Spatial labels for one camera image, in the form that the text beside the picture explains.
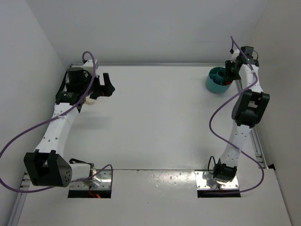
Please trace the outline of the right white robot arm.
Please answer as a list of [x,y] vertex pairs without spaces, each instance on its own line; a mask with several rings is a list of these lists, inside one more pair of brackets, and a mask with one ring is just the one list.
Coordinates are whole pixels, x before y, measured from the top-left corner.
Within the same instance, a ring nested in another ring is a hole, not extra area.
[[231,113],[233,127],[227,146],[213,170],[213,178],[222,183],[234,179],[246,137],[261,121],[270,100],[270,95],[260,86],[259,62],[253,52],[250,46],[232,50],[232,59],[225,62],[226,81],[241,80],[243,89]]

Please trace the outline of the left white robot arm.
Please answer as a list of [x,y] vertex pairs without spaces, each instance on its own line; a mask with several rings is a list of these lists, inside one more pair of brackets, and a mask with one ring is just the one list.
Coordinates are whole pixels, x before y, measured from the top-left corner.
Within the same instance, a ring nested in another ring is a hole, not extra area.
[[53,117],[32,153],[26,153],[24,164],[34,186],[67,187],[73,181],[91,180],[93,164],[78,160],[66,161],[65,143],[74,120],[80,113],[85,98],[96,100],[110,97],[115,91],[108,73],[92,77],[93,70],[84,66],[66,70],[55,96]]

